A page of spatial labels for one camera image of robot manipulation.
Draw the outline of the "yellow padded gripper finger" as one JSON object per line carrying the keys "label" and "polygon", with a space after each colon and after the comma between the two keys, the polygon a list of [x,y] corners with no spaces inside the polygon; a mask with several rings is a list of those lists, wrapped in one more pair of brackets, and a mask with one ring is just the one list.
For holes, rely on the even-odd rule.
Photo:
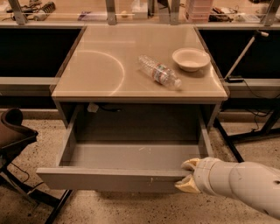
{"label": "yellow padded gripper finger", "polygon": [[192,174],[175,183],[175,187],[184,193],[200,193]]}
{"label": "yellow padded gripper finger", "polygon": [[188,159],[182,163],[181,168],[186,171],[194,171],[199,163],[199,158]]}

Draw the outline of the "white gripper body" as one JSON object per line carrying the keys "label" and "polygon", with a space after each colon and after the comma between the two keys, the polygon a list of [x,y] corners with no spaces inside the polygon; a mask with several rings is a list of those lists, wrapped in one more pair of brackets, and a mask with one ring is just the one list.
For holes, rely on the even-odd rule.
{"label": "white gripper body", "polygon": [[215,196],[230,196],[229,173],[230,163],[218,158],[206,157],[201,159],[194,170],[196,186],[205,194]]}

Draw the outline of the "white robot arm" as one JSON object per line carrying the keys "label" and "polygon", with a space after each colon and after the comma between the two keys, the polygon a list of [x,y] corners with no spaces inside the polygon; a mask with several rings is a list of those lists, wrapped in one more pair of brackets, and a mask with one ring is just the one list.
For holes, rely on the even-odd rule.
{"label": "white robot arm", "polygon": [[186,160],[187,175],[175,186],[185,193],[204,193],[239,200],[280,219],[280,171],[253,162],[224,162],[214,157]]}

